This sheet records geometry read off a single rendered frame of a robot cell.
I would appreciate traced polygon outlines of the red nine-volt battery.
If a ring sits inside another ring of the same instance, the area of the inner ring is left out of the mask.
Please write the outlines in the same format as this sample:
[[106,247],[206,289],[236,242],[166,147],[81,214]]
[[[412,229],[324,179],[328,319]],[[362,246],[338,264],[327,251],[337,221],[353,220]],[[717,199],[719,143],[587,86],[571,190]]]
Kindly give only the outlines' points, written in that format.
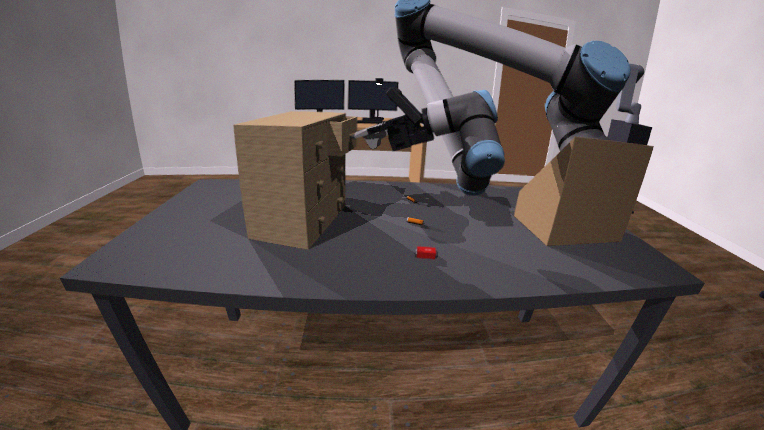
[[419,247],[416,249],[417,258],[435,259],[436,249],[432,247]]

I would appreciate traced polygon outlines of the wooden chest of drawers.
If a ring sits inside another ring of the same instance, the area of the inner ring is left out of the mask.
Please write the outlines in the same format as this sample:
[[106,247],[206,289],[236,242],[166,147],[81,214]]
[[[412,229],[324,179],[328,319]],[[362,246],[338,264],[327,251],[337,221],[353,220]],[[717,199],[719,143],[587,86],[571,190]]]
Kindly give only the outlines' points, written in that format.
[[[327,195],[329,217],[329,192],[345,182],[329,190],[328,120],[346,113],[319,113],[291,111],[233,125],[248,239],[309,250],[346,206],[345,195],[345,206],[309,246],[307,212]],[[327,157],[304,170],[303,129],[322,122]],[[307,210],[305,172],[324,160],[328,192]]]

